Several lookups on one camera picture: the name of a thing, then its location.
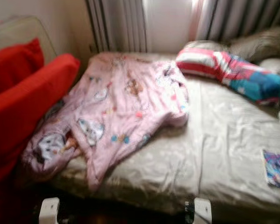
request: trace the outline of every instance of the book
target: book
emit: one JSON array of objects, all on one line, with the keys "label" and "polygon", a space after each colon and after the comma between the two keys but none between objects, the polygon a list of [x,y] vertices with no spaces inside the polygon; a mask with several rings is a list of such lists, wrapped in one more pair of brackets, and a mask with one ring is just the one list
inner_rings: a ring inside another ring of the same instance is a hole
[{"label": "book", "polygon": [[280,188],[280,154],[265,150],[262,152],[266,169],[266,181]]}]

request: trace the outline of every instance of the red cushion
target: red cushion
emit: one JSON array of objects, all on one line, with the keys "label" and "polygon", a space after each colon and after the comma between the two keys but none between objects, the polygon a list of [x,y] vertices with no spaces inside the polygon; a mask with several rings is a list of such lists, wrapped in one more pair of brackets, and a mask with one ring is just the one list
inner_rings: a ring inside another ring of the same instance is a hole
[{"label": "red cushion", "polygon": [[43,63],[38,39],[0,50],[0,93],[39,70]]},{"label": "red cushion", "polygon": [[74,81],[80,62],[64,54],[0,94],[0,180],[14,167],[38,120]]}]

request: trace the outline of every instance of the pink blanket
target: pink blanket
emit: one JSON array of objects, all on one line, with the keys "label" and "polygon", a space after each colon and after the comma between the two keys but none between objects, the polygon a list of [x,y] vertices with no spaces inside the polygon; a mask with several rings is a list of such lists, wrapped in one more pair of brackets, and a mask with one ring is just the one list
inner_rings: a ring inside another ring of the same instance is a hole
[{"label": "pink blanket", "polygon": [[108,168],[140,149],[158,128],[183,126],[188,119],[185,78],[175,62],[118,53],[92,58],[64,102],[23,153],[37,181],[51,178],[81,150],[89,187],[96,190]]}]

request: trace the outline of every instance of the mattress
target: mattress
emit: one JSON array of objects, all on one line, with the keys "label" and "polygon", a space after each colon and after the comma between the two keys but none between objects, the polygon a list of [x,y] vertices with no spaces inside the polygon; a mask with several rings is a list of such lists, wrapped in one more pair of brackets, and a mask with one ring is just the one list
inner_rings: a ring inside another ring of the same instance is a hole
[{"label": "mattress", "polygon": [[[175,55],[133,54],[147,60]],[[280,189],[266,183],[261,150],[280,153],[278,111],[206,78],[187,77],[190,117],[158,131],[106,175],[98,192],[86,182],[82,156],[51,184],[80,197],[112,199],[175,214],[185,200],[211,200],[212,214],[236,223],[280,223]]]}]

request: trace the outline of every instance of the curtain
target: curtain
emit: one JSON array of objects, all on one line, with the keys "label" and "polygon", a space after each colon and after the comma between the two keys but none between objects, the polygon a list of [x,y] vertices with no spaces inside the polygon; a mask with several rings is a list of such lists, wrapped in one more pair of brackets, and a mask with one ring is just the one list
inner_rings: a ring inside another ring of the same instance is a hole
[{"label": "curtain", "polygon": [[203,0],[194,39],[226,41],[278,25],[280,0]]},{"label": "curtain", "polygon": [[86,0],[97,52],[177,53],[280,25],[280,0]]}]

